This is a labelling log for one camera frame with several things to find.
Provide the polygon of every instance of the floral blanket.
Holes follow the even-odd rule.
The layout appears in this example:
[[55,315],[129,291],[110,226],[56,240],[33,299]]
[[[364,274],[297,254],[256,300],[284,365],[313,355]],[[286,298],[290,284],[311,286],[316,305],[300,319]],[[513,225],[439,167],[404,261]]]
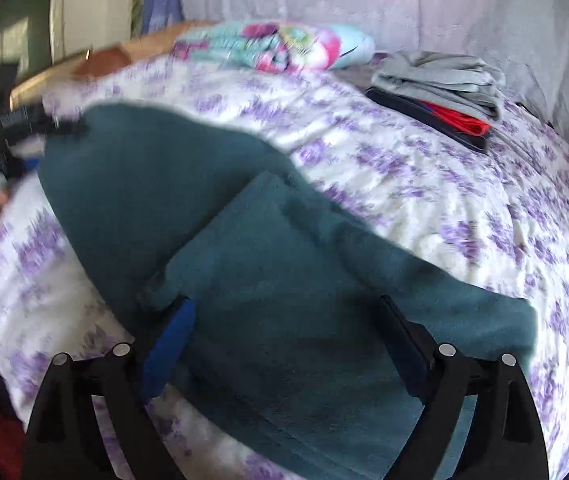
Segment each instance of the floral blanket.
[[[539,316],[529,384],[551,478],[568,473],[569,146],[551,128],[508,103],[489,154],[480,155],[370,102],[334,74],[272,75],[171,57],[45,96],[60,116],[105,100],[168,107],[260,136],[379,236],[460,280],[529,300]],[[129,338],[31,176],[0,227],[0,372],[20,417],[28,420],[55,353],[91,357]],[[99,402],[97,411],[116,471],[130,478]],[[293,477],[223,434],[170,386],[149,412],[188,478]]]

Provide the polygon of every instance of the silver screw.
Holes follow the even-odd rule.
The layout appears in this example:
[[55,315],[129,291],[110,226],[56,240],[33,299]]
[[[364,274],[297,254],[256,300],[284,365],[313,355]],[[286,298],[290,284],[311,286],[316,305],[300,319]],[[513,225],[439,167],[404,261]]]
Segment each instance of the silver screw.
[[53,356],[53,364],[56,366],[62,366],[65,364],[65,362],[67,362],[67,359],[68,357],[66,354],[56,354]]
[[442,343],[438,347],[438,350],[440,351],[440,354],[446,357],[453,357],[455,355],[455,346],[450,345],[448,343]]
[[131,351],[131,347],[128,343],[118,343],[114,346],[114,355],[118,357],[124,357]]
[[517,360],[511,354],[502,354],[502,362],[507,366],[515,366]]

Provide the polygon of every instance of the turquoise fabric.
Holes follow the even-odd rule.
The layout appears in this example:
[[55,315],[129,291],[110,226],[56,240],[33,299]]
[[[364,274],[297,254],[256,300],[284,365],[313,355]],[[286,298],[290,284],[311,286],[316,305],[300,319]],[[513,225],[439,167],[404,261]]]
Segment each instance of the turquoise fabric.
[[[88,276],[139,335],[180,294],[196,328],[171,382],[256,452],[309,479],[379,479],[422,406],[369,316],[381,294],[465,354],[524,367],[536,316],[372,234],[287,157],[150,108],[96,107],[39,176]],[[471,410],[440,473],[453,472]]]

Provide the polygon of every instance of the floral bedsheet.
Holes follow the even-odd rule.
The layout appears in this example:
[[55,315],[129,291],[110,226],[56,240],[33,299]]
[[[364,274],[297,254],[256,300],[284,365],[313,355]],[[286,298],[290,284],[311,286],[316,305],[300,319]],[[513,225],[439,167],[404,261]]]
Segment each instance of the floral bedsheet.
[[[379,236],[460,280],[529,300],[539,319],[529,384],[551,478],[568,473],[569,146],[550,127],[507,103],[489,154],[480,155],[330,73],[270,75],[171,57],[45,96],[59,116],[104,101],[242,128],[289,154]],[[94,356],[128,338],[84,275],[37,177],[28,178],[0,228],[0,372],[20,417],[28,420],[55,353]],[[104,406],[97,411],[116,470],[128,478]],[[223,434],[170,386],[149,412],[189,478],[295,477]]]

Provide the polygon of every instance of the gray folded garment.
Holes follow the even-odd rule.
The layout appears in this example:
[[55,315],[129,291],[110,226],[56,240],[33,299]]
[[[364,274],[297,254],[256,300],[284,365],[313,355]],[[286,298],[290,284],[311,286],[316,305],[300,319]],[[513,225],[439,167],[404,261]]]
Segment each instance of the gray folded garment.
[[373,86],[494,124],[502,118],[504,73],[479,57],[418,50],[396,52],[373,75]]

